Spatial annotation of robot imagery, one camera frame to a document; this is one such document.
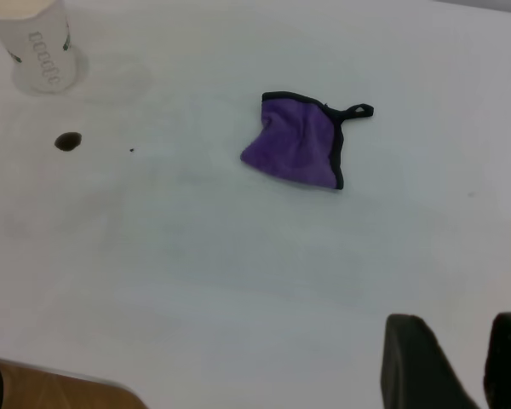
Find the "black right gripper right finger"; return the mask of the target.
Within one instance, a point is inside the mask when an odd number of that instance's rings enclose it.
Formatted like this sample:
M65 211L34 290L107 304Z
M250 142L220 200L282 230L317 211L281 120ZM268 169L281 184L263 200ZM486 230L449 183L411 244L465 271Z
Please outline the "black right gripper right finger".
M511 312L493 320L484 375L489 408L511 408Z

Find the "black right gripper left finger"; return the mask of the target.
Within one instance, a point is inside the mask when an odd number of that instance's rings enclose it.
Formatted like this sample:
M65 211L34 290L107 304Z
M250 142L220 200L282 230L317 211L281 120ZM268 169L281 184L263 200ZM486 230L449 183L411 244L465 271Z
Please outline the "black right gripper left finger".
M475 408L426 322L408 314L388 316L381 392L385 408Z

